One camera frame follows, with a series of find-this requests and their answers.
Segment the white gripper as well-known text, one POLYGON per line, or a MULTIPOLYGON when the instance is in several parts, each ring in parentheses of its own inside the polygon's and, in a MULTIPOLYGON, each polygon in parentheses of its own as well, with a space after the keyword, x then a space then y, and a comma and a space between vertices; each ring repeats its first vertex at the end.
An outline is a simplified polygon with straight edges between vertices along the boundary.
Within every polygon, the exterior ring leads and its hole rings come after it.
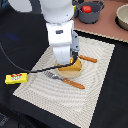
POLYGON ((59 64, 68 64, 74 52, 79 52, 78 34, 74 31, 74 21, 61 24, 46 24, 49 45, 59 64))

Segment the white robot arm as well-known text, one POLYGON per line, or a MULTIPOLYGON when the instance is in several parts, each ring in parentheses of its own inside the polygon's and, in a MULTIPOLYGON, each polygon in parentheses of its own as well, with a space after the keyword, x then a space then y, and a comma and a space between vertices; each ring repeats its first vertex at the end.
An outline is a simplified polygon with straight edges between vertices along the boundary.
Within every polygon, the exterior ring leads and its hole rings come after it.
POLYGON ((49 45, 59 64, 70 62, 73 50, 74 8, 72 0, 8 0, 18 12, 42 14, 48 31, 49 45))

